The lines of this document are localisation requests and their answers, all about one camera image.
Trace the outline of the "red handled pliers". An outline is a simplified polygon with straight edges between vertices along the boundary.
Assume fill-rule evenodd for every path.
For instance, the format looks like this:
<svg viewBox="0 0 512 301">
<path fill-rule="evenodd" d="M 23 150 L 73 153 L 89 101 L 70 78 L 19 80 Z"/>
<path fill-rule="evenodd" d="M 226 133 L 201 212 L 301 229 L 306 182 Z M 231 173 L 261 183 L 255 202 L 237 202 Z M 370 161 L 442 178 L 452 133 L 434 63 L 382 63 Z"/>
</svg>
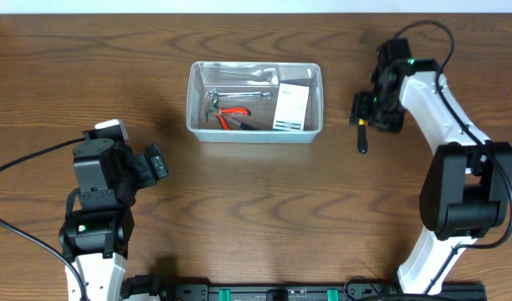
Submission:
<svg viewBox="0 0 512 301">
<path fill-rule="evenodd" d="M 213 113 L 215 114 L 216 118 L 218 119 L 223 130 L 230 130 L 230 128 L 228 126 L 228 122 L 236 125 L 241 130 L 254 130 L 254 128 L 251 125 L 243 123 L 243 122 L 236 120 L 232 117 L 232 115 L 250 116 L 251 115 L 250 111 L 243 107 L 218 108 L 218 109 L 214 109 Z"/>
</svg>

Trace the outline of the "black yellow screwdriver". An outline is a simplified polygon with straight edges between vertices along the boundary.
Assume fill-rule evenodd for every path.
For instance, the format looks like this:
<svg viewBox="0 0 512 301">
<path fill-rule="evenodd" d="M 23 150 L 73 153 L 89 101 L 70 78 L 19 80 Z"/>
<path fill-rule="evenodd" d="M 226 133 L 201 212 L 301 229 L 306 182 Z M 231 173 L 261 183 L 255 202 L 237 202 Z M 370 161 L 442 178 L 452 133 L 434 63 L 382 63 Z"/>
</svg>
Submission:
<svg viewBox="0 0 512 301">
<path fill-rule="evenodd" d="M 358 120 L 357 125 L 357 148 L 358 151 L 365 155 L 368 152 L 368 141 L 366 135 L 366 124 L 363 119 Z"/>
</svg>

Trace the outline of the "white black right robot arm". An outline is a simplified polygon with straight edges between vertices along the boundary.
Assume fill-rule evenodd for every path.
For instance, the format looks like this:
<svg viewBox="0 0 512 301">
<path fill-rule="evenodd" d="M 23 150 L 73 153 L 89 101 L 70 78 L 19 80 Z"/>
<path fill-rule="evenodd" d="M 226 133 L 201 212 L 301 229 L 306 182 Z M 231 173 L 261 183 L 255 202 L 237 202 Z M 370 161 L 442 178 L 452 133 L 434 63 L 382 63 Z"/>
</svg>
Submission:
<svg viewBox="0 0 512 301">
<path fill-rule="evenodd" d="M 512 146 L 494 142 L 468 118 L 433 59 L 380 59 L 371 76 L 374 89 L 356 95 L 350 123 L 358 128 L 357 147 L 368 151 L 366 127 L 398 133 L 410 114 L 433 153 L 419 196 L 423 228 L 397 269 L 400 293 L 437 295 L 464 251 L 508 224 L 492 249 L 512 233 Z"/>
</svg>

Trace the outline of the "white blue cardboard box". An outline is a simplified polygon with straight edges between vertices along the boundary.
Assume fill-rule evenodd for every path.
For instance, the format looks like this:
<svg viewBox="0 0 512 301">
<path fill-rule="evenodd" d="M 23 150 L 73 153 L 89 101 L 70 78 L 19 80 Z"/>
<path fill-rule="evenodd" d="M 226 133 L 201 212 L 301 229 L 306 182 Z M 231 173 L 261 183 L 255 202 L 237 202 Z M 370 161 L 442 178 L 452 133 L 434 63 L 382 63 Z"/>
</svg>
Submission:
<svg viewBox="0 0 512 301">
<path fill-rule="evenodd" d="M 274 113 L 273 129 L 303 131 L 310 88 L 280 84 Z"/>
</svg>

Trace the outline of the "clear plastic container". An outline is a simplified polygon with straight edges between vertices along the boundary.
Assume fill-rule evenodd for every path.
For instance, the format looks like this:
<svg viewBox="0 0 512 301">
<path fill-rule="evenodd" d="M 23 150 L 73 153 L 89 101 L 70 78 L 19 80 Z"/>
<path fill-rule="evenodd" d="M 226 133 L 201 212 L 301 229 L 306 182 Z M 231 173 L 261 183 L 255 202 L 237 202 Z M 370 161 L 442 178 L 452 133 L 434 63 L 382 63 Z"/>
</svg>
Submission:
<svg viewBox="0 0 512 301">
<path fill-rule="evenodd" d="M 303 131 L 274 130 L 273 121 L 280 84 L 295 84 L 310 88 Z M 220 92 L 271 92 L 271 100 L 260 98 L 218 98 L 223 108 L 244 107 L 250 116 L 233 115 L 256 130 L 240 130 L 229 124 L 223 130 L 210 114 L 205 121 L 204 111 L 214 99 L 206 97 L 210 89 Z M 323 127 L 323 83 L 320 66 L 315 63 L 276 62 L 212 62 L 192 65 L 187 87 L 187 128 L 201 142 L 222 143 L 310 143 Z"/>
</svg>

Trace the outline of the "silver wrench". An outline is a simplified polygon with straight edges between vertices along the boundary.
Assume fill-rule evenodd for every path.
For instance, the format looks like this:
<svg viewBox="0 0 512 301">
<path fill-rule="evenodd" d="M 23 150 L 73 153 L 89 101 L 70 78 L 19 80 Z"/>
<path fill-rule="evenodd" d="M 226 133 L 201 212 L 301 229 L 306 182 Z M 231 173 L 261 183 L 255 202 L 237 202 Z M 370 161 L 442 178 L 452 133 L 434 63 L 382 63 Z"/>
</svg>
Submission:
<svg viewBox="0 0 512 301">
<path fill-rule="evenodd" d="M 265 91 L 249 91 L 249 92 L 220 92 L 217 89 L 210 89 L 206 93 L 206 97 L 213 98 L 260 98 L 264 100 L 271 100 L 273 94 Z"/>
</svg>

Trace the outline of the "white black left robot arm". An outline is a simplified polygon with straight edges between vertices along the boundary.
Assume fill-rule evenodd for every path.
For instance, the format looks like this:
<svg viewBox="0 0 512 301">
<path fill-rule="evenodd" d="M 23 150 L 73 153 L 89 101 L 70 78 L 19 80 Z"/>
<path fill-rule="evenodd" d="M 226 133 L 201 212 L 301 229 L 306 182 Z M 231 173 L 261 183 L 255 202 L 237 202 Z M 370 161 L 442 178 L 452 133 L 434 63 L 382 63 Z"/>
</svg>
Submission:
<svg viewBox="0 0 512 301">
<path fill-rule="evenodd" d="M 78 188 L 68 197 L 59 242 L 89 300 L 118 300 L 140 189 L 167 178 L 156 144 L 136 155 L 121 125 L 87 130 L 73 150 Z"/>
</svg>

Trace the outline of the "small black orange hammer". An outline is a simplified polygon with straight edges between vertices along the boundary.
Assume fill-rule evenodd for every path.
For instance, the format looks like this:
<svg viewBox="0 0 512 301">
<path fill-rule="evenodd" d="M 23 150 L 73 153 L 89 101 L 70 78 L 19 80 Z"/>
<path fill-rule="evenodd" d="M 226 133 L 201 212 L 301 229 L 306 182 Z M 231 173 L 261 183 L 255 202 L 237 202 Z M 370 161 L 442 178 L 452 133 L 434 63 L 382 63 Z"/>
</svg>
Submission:
<svg viewBox="0 0 512 301">
<path fill-rule="evenodd" d="M 219 99 L 214 98 L 204 111 L 205 121 L 208 122 L 209 115 L 213 114 L 223 130 L 230 130 L 229 124 L 236 125 L 240 130 L 256 130 L 255 127 L 233 118 L 233 115 L 250 116 L 251 112 L 244 107 L 223 108 L 218 105 Z"/>
</svg>

